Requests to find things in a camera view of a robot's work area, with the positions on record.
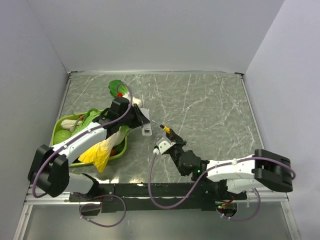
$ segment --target yellow tip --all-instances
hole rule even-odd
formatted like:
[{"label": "yellow tip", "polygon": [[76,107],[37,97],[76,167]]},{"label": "yellow tip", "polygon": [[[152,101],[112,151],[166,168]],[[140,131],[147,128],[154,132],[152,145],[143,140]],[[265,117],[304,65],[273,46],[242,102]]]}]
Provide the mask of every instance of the yellow tip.
[{"label": "yellow tip", "polygon": [[168,128],[167,126],[164,126],[164,129],[168,134],[170,133],[170,128]]}]

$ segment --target cable clip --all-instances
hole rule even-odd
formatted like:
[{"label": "cable clip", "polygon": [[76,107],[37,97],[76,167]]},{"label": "cable clip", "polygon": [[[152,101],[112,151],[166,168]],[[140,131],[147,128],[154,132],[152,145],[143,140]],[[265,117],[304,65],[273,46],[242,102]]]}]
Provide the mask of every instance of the cable clip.
[{"label": "cable clip", "polygon": [[159,149],[156,147],[153,149],[153,153],[159,155],[160,151]]},{"label": "cable clip", "polygon": [[234,158],[232,159],[232,165],[237,165],[238,164],[238,159],[237,158]]},{"label": "cable clip", "polygon": [[218,173],[218,172],[217,172],[218,163],[219,163],[219,161],[215,161],[215,171],[216,171],[216,173]]}]

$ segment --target marble surface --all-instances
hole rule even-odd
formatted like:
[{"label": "marble surface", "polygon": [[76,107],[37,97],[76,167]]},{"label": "marble surface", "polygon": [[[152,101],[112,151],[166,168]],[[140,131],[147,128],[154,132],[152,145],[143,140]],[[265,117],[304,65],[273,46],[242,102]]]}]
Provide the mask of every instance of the marble surface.
[{"label": "marble surface", "polygon": [[[135,97],[150,109],[150,117],[174,129],[187,141],[185,150],[203,160],[229,160],[245,157],[261,148],[241,76],[215,74],[75,74],[62,108],[61,117],[72,112],[110,106],[110,81],[127,83]],[[141,129],[128,134],[126,153],[109,161],[103,173],[93,165],[74,167],[71,173],[87,173],[101,183],[147,183],[156,141],[165,134],[153,122],[152,136],[144,137]],[[152,182],[191,182],[180,176],[168,155],[156,159]]]}]

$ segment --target green tray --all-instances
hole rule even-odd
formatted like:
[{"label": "green tray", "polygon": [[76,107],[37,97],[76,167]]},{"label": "green tray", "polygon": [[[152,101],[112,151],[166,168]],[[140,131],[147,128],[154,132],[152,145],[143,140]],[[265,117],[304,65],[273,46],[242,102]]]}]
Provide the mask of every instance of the green tray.
[{"label": "green tray", "polygon": [[[66,119],[68,119],[68,120],[77,120],[79,118],[79,115],[85,115],[85,114],[86,114],[86,112],[82,112],[82,113],[78,113],[78,114],[75,114],[75,115],[69,115],[69,116],[64,116],[64,117],[60,118],[54,125],[50,146],[53,145],[53,139],[54,139],[54,135],[56,134],[56,132],[63,129],[61,127],[61,123],[62,123],[63,120],[66,120]],[[125,153],[125,151],[127,149],[127,143],[128,143],[127,136],[125,136],[125,138],[122,141],[122,143],[120,143],[120,144],[124,144],[122,151],[120,153],[118,153],[117,155],[109,157],[108,161],[120,158]],[[70,167],[71,168],[72,167],[81,167],[81,166],[91,165],[91,164],[92,163],[75,162],[75,163],[72,163],[70,165]]]}]

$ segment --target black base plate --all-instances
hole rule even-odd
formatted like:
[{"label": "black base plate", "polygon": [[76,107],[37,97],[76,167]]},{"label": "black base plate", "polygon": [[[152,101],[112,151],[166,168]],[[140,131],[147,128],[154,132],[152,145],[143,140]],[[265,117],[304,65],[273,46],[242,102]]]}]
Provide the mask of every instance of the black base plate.
[{"label": "black base plate", "polygon": [[[152,195],[160,205],[169,206],[179,202],[193,186],[193,182],[187,183],[152,183]],[[201,181],[195,187],[191,195],[174,209],[201,209],[202,211],[215,211],[215,201],[229,201],[234,194],[227,191],[219,191],[219,184],[210,181]],[[127,211],[161,210],[155,206],[149,197],[147,183],[116,183],[99,184],[97,196],[114,194],[123,198]],[[246,200],[247,194],[241,192],[236,195],[236,200]],[[123,204],[113,197],[88,200],[78,194],[71,194],[70,202],[101,202],[102,213],[114,213],[123,210]]]}]

